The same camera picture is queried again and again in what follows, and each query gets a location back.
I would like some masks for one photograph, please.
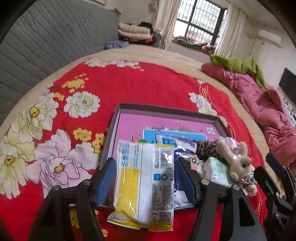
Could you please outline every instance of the snack package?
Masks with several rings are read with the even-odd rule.
[[[173,230],[174,147],[118,141],[115,211],[108,222],[149,231]]]
[[[158,135],[183,137],[186,139],[192,139],[197,141],[205,141],[207,139],[207,137],[204,134],[196,132],[169,131],[148,128],[143,130],[143,139],[145,139],[148,143],[157,143],[156,136]]]
[[[198,157],[195,155],[197,147],[196,140],[177,136],[156,135],[156,142],[157,144],[173,145],[175,147],[175,160],[177,160],[178,157],[183,157],[185,160],[189,162],[192,161],[192,158],[198,159]],[[181,180],[178,178],[176,170],[174,174],[174,209],[178,210],[193,207],[192,204],[188,202],[186,198],[185,192],[182,188]]]
[[[220,184],[225,187],[231,187],[236,182],[229,175],[229,166],[220,162],[215,157],[209,157],[203,164],[204,177],[211,182]]]

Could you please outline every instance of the blue gripper pad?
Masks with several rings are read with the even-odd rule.
[[[110,185],[116,177],[116,160],[108,158],[101,170],[98,170],[91,177],[95,192],[95,205],[100,206],[106,199]]]
[[[194,170],[191,170],[190,163],[185,161],[182,157],[176,160],[175,166],[176,174],[180,178],[182,188],[186,194],[187,200],[192,203],[193,206],[197,206],[198,201],[200,200],[200,185],[199,181],[201,180],[198,173]]]
[[[278,178],[284,178],[286,175],[285,168],[279,163],[276,157],[270,152],[266,155],[266,161],[273,169]]]

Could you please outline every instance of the leopard print fabric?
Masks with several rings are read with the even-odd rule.
[[[222,163],[228,165],[227,161],[216,152],[216,141],[200,141],[197,142],[196,154],[199,159],[206,161],[210,156],[217,158]]]

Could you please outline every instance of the plush toy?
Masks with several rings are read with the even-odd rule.
[[[252,159],[248,157],[248,147],[245,142],[237,142],[231,137],[218,137],[216,141],[209,140],[198,142],[196,154],[202,160],[213,156],[230,166],[230,177],[251,190],[250,196],[256,195],[257,187],[253,172]]]
[[[248,157],[248,147],[245,142],[237,142],[231,137],[218,137],[216,140],[216,151],[224,158],[230,166],[230,177],[239,181],[244,187],[256,194],[257,187],[254,182],[254,166],[252,159]]]

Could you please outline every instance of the barcode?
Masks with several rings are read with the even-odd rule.
[[[160,148],[160,168],[174,167],[174,150],[172,148]]]
[[[160,222],[171,222],[172,219],[172,211],[170,212],[159,212],[159,220]]]

